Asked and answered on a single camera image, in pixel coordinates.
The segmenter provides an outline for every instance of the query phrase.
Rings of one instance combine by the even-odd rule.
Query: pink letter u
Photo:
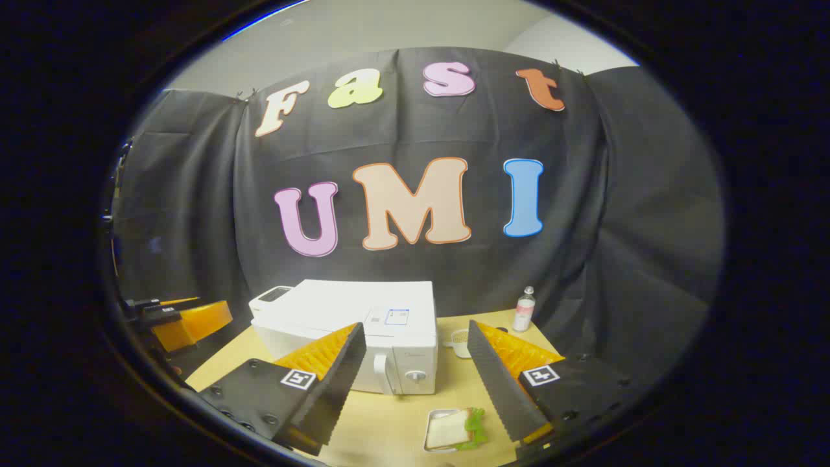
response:
[[[308,238],[300,225],[300,211],[297,204],[302,192],[296,188],[281,189],[274,195],[274,201],[280,206],[282,230],[286,233],[289,246],[299,254],[319,258],[334,251],[337,247],[337,223],[334,220],[334,194],[337,184],[322,182],[309,187],[309,195],[317,202],[317,215],[320,218],[320,237]]]

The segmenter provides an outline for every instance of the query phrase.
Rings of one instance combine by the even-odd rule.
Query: letter m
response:
[[[398,236],[389,232],[389,219],[407,242],[415,244],[430,213],[432,227],[427,231],[428,242],[455,243],[470,238],[461,198],[461,177],[466,169],[464,159],[435,159],[427,165],[421,184],[413,194],[390,164],[358,167],[352,177],[364,187],[369,222],[364,248],[384,250],[398,245]]]

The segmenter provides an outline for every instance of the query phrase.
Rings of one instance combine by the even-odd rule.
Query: blue letter i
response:
[[[539,176],[544,166],[538,160],[510,159],[504,163],[505,172],[513,185],[513,212],[505,225],[508,237],[528,237],[542,231],[539,220]]]

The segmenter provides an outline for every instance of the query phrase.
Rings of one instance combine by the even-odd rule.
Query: black fabric backdrop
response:
[[[476,90],[432,97],[422,69],[467,64]],[[331,109],[334,82],[381,71],[383,95]],[[561,112],[537,105],[516,70],[558,84]],[[253,136],[274,91],[309,80],[282,128]],[[561,352],[596,353],[650,384],[680,357],[707,317],[724,245],[723,194],[713,157],[672,98],[639,67],[581,76],[502,52],[455,47],[355,57],[294,75],[246,101],[166,91],[134,131],[114,205],[127,298],[230,301],[221,346],[251,320],[247,301],[305,278],[432,280],[438,316],[513,307],[536,289],[536,324]],[[427,164],[461,157],[465,242],[400,242],[368,251],[362,165],[387,162],[412,190]],[[505,160],[536,159],[542,232],[510,238]],[[308,258],[286,242],[276,191],[303,192],[305,235],[320,233],[310,185],[333,181],[339,241]],[[400,233],[390,223],[390,231]]]

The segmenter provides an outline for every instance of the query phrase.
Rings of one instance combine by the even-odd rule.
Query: wooden table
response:
[[[323,446],[320,455],[311,456],[301,451],[296,452],[333,467],[438,467],[443,463],[450,463],[455,467],[493,467],[514,461],[514,449],[518,443],[510,441],[507,436],[507,431],[499,420],[472,359],[458,358],[451,348],[441,345],[449,341],[451,332],[467,329],[469,321],[474,319],[493,327],[505,327],[511,334],[532,344],[556,351],[532,323],[530,329],[525,332],[513,331],[513,315],[513,310],[504,310],[438,318],[438,369],[434,395],[386,396],[351,391],[331,440],[328,445]],[[187,383],[196,391],[201,391],[249,358],[274,360],[253,327],[247,328],[209,358],[187,379]],[[424,451],[423,442],[429,412],[435,409],[465,407],[484,409],[483,425],[489,438],[488,442],[468,451]]]

